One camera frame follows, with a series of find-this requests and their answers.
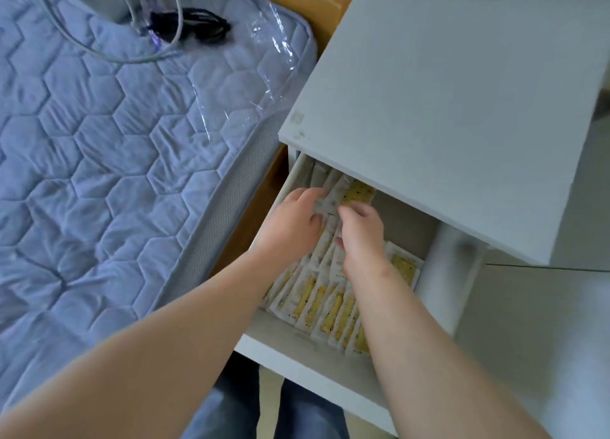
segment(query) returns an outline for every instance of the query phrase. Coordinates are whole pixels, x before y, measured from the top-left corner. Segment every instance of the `black cable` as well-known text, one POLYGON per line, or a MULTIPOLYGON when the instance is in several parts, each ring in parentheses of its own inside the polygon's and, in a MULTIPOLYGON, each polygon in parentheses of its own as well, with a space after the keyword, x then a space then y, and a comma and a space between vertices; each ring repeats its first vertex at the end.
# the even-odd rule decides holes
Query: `black cable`
MULTIPOLYGON (((190 34, 202 43, 212 44, 222 42, 231 30, 231 24, 224 18, 205 9, 182 9, 184 26, 180 40, 185 40, 190 34)), ((150 15, 150 23, 147 29, 152 31, 164 42, 171 42, 178 29, 178 12, 164 11, 157 13, 153 11, 150 15)))

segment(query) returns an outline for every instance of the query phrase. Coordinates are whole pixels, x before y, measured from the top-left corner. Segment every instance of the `blue jeans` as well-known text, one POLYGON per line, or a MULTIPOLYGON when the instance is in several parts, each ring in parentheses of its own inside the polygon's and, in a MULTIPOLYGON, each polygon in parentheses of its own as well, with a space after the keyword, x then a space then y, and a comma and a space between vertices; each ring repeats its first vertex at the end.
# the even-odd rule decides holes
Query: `blue jeans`
MULTIPOLYGON (((234 352, 182 439, 255 439, 259 366, 234 352)), ((292 381, 280 396, 276 439, 348 439, 343 410, 292 381)))

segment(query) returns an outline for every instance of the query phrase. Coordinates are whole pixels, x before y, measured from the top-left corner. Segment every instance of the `hand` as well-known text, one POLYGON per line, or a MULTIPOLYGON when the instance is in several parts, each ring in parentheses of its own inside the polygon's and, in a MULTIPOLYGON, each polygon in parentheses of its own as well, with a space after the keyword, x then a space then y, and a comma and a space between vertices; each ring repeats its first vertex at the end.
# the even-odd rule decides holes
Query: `hand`
POLYGON ((315 248, 322 228, 322 215, 314 214, 314 205, 325 195, 321 188, 298 188, 291 192, 261 227, 254 249, 281 264, 281 270, 308 255, 315 248))
POLYGON ((337 211, 343 221, 343 239, 338 246, 345 249, 343 268, 352 283, 372 267, 385 264, 383 222, 375 208, 368 204, 351 202, 339 206, 337 211))

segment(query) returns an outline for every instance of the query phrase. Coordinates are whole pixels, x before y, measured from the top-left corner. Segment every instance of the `forearm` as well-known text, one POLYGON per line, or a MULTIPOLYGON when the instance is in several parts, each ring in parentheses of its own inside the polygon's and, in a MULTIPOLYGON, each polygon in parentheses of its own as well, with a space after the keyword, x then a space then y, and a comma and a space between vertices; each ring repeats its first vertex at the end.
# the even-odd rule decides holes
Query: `forearm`
POLYGON ((376 373, 399 434, 548 438, 452 342, 389 264, 354 281, 376 373))
POLYGON ((77 359, 0 421, 4 438, 178 438, 282 264, 246 253, 77 359))

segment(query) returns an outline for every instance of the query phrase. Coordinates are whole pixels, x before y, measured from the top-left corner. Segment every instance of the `open drawer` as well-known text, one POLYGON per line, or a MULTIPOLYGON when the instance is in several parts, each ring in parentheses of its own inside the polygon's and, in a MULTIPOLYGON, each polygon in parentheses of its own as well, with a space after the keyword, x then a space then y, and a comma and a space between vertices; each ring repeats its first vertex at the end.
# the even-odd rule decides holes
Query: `open drawer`
MULTIPOLYGON (((288 193, 306 186, 314 162, 301 153, 271 211, 288 193)), ((485 244, 381 191, 372 205, 384 221, 385 239, 425 260, 416 294, 453 335, 482 263, 485 244)), ((346 357, 263 310, 256 311, 235 350, 396 434, 369 359, 346 357)))

